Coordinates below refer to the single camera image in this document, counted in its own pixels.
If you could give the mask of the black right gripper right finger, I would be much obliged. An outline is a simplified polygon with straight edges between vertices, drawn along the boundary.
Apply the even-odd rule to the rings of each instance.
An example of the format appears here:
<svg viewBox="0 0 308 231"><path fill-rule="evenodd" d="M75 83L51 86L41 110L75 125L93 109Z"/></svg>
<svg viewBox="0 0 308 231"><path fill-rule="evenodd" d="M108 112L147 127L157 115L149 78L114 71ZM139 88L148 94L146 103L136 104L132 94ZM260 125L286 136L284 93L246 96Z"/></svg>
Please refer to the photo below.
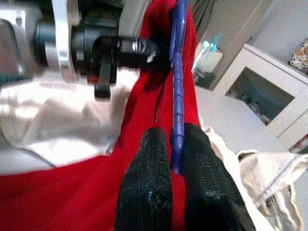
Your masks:
<svg viewBox="0 0 308 231"><path fill-rule="evenodd" d="M230 173L211 148L208 136L186 123L182 175L188 231L254 231L256 228Z"/></svg>

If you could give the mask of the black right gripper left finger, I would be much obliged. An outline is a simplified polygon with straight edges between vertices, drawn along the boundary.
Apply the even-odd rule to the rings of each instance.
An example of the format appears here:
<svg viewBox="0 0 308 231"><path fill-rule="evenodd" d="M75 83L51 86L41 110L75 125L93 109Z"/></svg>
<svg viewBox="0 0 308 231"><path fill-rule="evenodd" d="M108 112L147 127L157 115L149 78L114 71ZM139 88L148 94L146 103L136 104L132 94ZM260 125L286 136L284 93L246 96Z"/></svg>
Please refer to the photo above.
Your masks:
<svg viewBox="0 0 308 231"><path fill-rule="evenodd" d="M122 179L115 230L168 231L172 207L166 134L160 128L149 128Z"/></svg>

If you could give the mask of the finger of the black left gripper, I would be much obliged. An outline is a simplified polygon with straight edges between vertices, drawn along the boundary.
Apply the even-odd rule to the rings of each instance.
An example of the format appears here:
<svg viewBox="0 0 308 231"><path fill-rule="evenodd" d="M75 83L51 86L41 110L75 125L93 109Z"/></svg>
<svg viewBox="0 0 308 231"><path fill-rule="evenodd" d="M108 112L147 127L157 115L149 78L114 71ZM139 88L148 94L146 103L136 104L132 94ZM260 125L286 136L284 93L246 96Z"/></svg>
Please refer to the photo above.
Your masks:
<svg viewBox="0 0 308 231"><path fill-rule="evenodd" d="M141 67L145 70L169 70L169 45L158 40L144 40Z"/></svg>

